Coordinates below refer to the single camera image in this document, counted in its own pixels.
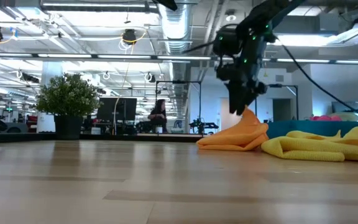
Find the pink object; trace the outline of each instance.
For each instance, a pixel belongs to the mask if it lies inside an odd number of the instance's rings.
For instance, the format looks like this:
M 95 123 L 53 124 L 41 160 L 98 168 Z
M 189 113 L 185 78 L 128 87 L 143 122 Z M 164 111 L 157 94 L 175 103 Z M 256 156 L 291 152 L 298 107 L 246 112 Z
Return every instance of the pink object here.
M 310 118 L 311 121 L 342 121 L 341 117 L 334 115 L 322 115 L 322 116 L 314 116 Z

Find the teal box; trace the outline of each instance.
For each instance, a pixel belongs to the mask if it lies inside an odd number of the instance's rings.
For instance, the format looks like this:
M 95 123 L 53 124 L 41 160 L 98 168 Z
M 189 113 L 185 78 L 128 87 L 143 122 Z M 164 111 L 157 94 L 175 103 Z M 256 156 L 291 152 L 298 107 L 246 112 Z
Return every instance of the teal box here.
M 322 136 L 334 136 L 341 130 L 343 137 L 352 128 L 358 127 L 356 121 L 277 121 L 268 123 L 267 136 L 272 139 L 286 136 L 290 131 L 303 131 Z

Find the orange cloth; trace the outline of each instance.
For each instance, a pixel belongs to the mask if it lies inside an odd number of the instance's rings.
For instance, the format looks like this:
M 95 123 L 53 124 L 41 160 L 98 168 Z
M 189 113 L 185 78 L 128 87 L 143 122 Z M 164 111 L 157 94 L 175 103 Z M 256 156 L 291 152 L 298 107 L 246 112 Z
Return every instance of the orange cloth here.
M 259 147 L 269 140 L 266 135 L 267 124 L 261 124 L 254 112 L 244 110 L 242 119 L 233 127 L 200 139 L 197 142 L 199 149 L 249 151 Z

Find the computer monitor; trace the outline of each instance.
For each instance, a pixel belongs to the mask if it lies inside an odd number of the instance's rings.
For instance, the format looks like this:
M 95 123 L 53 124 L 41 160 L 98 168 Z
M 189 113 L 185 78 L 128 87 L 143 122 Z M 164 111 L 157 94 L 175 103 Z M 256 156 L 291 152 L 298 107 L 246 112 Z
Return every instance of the computer monitor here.
M 101 97 L 103 104 L 98 109 L 97 119 L 114 120 L 116 97 Z M 136 98 L 120 98 L 116 108 L 116 120 L 134 121 L 136 116 Z

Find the green plant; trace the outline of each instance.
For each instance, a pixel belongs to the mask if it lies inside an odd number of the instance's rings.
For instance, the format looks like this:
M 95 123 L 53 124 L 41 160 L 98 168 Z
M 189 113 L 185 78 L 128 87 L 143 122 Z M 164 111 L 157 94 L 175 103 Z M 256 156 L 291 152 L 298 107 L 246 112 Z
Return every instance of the green plant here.
M 99 107 L 97 88 L 81 79 L 80 75 L 51 78 L 49 85 L 41 86 L 36 108 L 54 115 L 84 116 Z

